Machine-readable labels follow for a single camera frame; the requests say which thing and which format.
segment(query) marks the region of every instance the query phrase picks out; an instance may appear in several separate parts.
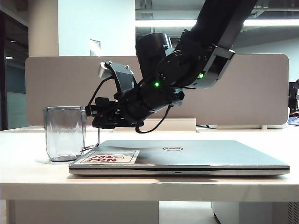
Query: robotic arm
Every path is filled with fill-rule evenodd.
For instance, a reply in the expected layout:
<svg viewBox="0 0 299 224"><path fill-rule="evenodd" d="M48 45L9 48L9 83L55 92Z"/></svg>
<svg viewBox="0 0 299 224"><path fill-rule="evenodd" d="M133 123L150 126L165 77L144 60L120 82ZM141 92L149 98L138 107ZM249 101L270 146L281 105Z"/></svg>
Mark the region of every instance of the robotic arm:
<svg viewBox="0 0 299 224"><path fill-rule="evenodd" d="M104 80L86 106L87 115L94 117L93 127L135 127L143 133L139 127L149 115L168 106L165 118L172 106L182 104L183 89L214 85L233 57L230 48L256 2L206 0L195 26L183 31L175 49L166 34L152 33L140 39L136 54L143 79L139 83L128 65L101 63L99 73ZM109 79L115 81L115 100L98 97L96 105L91 105Z"/></svg>

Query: transparent cup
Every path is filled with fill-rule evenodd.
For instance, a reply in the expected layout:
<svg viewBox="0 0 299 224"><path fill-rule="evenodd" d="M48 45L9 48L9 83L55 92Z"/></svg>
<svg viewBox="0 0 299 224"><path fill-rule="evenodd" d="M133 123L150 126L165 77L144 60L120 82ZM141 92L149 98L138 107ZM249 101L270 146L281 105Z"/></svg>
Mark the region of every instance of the transparent cup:
<svg viewBox="0 0 299 224"><path fill-rule="evenodd" d="M85 146L86 113L82 106L44 109L47 154L51 161L73 161Z"/></svg>

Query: ceiling light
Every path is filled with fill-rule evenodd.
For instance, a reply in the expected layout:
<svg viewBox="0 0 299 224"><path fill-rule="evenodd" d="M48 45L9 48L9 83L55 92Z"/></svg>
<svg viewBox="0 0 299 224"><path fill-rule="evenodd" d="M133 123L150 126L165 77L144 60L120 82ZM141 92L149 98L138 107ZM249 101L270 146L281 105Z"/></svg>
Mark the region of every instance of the ceiling light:
<svg viewBox="0 0 299 224"><path fill-rule="evenodd" d="M137 27L193 27L196 20L136 20Z"/></svg>
<svg viewBox="0 0 299 224"><path fill-rule="evenodd" d="M299 26L299 20L245 20L244 26Z"/></svg>
<svg viewBox="0 0 299 224"><path fill-rule="evenodd" d="M196 20L136 20L136 27L193 27ZM299 26L295 20L246 20L244 26Z"/></svg>

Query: desk partition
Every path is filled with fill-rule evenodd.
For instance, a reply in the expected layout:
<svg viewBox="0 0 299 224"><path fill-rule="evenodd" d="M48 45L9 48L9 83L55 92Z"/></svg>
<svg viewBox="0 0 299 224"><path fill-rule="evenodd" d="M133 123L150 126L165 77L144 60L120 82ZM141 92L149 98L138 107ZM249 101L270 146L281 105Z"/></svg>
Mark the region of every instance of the desk partition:
<svg viewBox="0 0 299 224"><path fill-rule="evenodd" d="M100 83L100 62L130 65L142 78L136 56L51 56L26 60L27 118L43 124L46 106L86 105ZM196 118L198 125L280 125L287 121L288 57L284 54L236 54L222 78L211 88L185 90L183 105L168 118ZM114 81L98 96L113 99ZM161 118L165 110L152 115Z"/></svg>

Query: white desk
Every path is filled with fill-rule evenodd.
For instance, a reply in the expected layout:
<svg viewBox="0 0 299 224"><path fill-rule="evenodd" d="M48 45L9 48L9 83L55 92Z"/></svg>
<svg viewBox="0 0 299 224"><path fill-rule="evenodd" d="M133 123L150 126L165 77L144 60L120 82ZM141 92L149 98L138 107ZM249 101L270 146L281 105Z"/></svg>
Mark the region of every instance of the white desk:
<svg viewBox="0 0 299 224"><path fill-rule="evenodd" d="M291 166L291 173L266 178L80 177L68 173L68 164L45 163L47 154L43 129L31 127L0 132L1 199L21 204L34 201L102 201L105 202L104 208L109 208L108 202L112 207L116 205L114 202L126 202L124 207L132 206L136 211L142 210L140 206L146 203L146 213L150 216L157 213L158 201L299 201L299 127L277 130L201 128L198 131L149 134L103 131L101 142L127 139L237 140L285 161ZM93 144L96 139L96 129L88 129L86 144Z"/></svg>

